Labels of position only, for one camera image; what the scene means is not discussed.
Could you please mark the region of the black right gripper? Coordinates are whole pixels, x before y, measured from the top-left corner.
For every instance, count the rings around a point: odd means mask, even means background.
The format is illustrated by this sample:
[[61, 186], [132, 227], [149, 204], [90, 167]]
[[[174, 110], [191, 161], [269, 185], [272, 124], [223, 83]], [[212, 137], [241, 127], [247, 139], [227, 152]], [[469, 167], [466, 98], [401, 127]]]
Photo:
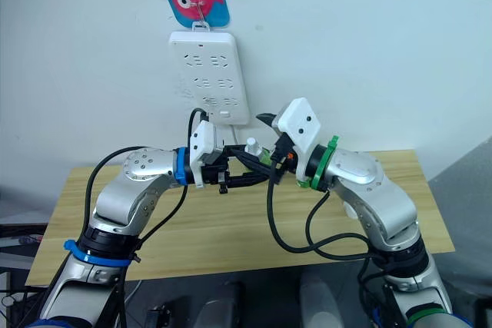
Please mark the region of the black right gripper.
[[[275, 114], [260, 113], [256, 118], [268, 127], [274, 128]], [[271, 179], [275, 184], [281, 182], [286, 172], [294, 173], [298, 162], [298, 156], [294, 152], [294, 142], [286, 133], [282, 133], [275, 142], [271, 165], [261, 163], [258, 157], [246, 152], [244, 145], [227, 145], [226, 155], [237, 158], [247, 169], [256, 174], [268, 177], [271, 172]]]

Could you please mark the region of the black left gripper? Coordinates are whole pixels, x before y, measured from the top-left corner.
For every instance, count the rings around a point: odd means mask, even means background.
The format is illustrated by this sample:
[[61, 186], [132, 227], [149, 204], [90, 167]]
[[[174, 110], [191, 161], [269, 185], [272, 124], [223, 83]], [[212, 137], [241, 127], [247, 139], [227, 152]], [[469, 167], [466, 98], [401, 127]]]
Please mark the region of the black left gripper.
[[219, 194], [228, 192], [228, 180], [230, 188], [239, 188], [254, 186], [269, 179], [264, 174], [230, 176], [228, 159], [217, 159], [212, 164], [205, 164], [201, 168], [201, 175], [204, 184], [218, 185]]

